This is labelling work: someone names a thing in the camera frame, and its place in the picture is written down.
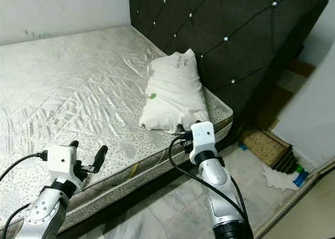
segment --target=pillow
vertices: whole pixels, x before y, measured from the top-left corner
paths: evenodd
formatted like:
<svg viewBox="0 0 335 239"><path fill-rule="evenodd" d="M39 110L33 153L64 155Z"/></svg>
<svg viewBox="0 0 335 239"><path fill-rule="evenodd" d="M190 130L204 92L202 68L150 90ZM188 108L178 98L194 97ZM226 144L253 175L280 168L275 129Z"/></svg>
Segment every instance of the pillow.
<svg viewBox="0 0 335 239"><path fill-rule="evenodd" d="M148 75L140 126L177 133L178 124L189 130L197 120L209 120L192 49L151 61Z"/></svg>

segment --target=floor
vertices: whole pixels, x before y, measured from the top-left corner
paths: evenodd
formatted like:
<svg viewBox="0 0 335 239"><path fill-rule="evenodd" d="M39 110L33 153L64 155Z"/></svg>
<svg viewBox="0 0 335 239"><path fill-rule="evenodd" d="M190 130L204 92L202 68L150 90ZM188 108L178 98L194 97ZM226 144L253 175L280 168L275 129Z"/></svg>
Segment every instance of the floor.
<svg viewBox="0 0 335 239"><path fill-rule="evenodd" d="M262 176L262 163L249 150L234 145L219 155L240 186L255 231L293 190L269 188ZM214 235L205 201L206 190L198 182L181 176L80 239L211 239Z"/></svg>
<svg viewBox="0 0 335 239"><path fill-rule="evenodd" d="M263 239L335 238L334 214L335 171L318 182Z"/></svg>

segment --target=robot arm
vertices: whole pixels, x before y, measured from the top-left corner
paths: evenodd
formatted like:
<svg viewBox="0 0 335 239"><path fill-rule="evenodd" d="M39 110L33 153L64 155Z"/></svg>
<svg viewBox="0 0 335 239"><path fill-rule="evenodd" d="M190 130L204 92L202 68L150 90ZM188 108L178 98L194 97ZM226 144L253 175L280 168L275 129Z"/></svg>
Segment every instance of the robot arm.
<svg viewBox="0 0 335 239"><path fill-rule="evenodd" d="M231 188L231 176L218 160L213 124L211 122L197 123L191 126L191 130L193 150L189 155L190 161L198 165L204 181L241 207ZM216 239L253 238L249 223L228 201L217 193L209 191L207 203Z"/></svg>
<svg viewBox="0 0 335 239"><path fill-rule="evenodd" d="M102 146L93 165L82 166L81 161L76 160L77 147L78 142L74 141L70 146L53 146L43 151L53 183L44 187L29 205L23 226L15 238L56 238L65 220L69 199L83 189L88 172L99 172L108 150L107 146Z"/></svg>

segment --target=mattress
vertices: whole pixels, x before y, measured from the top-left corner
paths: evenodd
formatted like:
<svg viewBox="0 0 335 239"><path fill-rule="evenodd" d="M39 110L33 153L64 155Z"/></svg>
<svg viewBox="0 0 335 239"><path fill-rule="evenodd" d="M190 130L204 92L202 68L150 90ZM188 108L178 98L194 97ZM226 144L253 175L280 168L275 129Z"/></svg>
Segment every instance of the mattress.
<svg viewBox="0 0 335 239"><path fill-rule="evenodd" d="M163 55L131 26L0 47L0 172L51 145L78 140L77 159L84 165L108 146L100 172L71 199L61 230L172 168L166 149L174 136L138 126L146 66ZM204 93L219 141L232 124L232 110L206 88ZM173 152L178 164L188 160L180 146ZM44 161L16 166L0 183L0 227L50 183Z"/></svg>

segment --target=wall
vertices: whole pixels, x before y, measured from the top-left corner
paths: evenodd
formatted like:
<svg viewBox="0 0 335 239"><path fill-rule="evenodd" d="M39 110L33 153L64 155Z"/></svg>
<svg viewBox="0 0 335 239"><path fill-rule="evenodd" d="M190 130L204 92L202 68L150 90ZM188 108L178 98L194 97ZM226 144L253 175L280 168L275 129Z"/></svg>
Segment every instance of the wall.
<svg viewBox="0 0 335 239"><path fill-rule="evenodd" d="M299 57L317 69L281 112L273 130L315 168L335 157L334 40L335 0L329 0Z"/></svg>
<svg viewBox="0 0 335 239"><path fill-rule="evenodd" d="M129 0L0 0L0 45L129 23Z"/></svg>
<svg viewBox="0 0 335 239"><path fill-rule="evenodd" d="M321 64L335 40L335 0L329 3L305 41L299 59L314 66Z"/></svg>

